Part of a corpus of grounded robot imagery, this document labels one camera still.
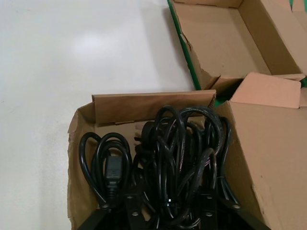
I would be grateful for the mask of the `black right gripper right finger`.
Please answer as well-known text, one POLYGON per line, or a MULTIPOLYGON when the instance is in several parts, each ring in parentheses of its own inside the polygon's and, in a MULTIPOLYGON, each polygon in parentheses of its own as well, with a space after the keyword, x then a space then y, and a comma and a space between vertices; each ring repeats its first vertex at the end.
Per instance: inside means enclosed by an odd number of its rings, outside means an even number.
POLYGON ((248 230, 249 225, 239 215, 240 204, 220 198, 213 191, 199 192, 201 230, 248 230))

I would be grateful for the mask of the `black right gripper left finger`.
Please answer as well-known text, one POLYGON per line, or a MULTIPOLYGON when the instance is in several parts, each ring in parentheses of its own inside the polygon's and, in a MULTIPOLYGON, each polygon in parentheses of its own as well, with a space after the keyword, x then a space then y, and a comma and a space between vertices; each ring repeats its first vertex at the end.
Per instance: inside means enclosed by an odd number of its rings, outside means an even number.
POLYGON ((142 201, 137 194, 123 196, 120 211, 104 207, 94 211, 80 230, 144 230, 145 218, 142 214, 142 201))

